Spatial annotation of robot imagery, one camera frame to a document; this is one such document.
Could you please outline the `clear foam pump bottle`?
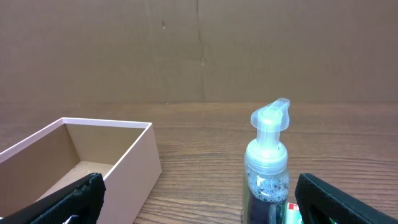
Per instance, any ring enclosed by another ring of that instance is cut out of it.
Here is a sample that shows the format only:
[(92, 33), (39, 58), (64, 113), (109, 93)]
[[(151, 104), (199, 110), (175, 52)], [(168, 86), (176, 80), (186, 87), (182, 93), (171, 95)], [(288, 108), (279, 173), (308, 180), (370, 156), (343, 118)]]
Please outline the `clear foam pump bottle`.
[(288, 152), (280, 134), (289, 127), (290, 100), (279, 98), (251, 115), (257, 136), (244, 155), (243, 223), (282, 223), (290, 187)]

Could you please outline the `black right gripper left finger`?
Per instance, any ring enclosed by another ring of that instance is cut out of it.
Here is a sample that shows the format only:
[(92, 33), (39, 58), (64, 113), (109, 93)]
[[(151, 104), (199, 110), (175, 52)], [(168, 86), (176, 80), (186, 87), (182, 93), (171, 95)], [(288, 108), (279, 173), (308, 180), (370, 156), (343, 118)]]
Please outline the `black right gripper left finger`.
[(96, 224), (106, 186), (100, 173), (90, 173), (64, 188), (1, 219), (2, 224)]

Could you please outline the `green Dettol soap pack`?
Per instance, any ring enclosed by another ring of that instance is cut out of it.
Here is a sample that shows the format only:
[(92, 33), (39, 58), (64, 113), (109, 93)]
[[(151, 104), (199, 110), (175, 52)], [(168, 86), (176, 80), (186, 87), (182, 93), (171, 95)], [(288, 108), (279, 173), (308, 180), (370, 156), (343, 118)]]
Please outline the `green Dettol soap pack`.
[(288, 202), (285, 204), (283, 224), (303, 224), (299, 206)]

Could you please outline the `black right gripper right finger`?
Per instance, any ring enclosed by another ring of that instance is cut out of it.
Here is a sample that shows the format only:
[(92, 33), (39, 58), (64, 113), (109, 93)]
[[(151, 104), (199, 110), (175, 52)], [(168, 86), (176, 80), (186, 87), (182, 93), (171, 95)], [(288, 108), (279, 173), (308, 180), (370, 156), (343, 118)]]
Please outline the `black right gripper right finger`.
[(310, 173), (299, 175), (295, 198), (304, 224), (397, 224), (395, 218)]

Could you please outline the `pink cardboard box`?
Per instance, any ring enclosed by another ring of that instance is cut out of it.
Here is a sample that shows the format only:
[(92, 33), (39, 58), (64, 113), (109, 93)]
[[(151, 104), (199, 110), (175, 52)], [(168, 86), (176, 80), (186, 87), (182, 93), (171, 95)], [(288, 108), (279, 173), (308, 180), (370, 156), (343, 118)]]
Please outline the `pink cardboard box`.
[(152, 123), (60, 118), (1, 152), (1, 217), (94, 172), (98, 223), (133, 223), (162, 173)]

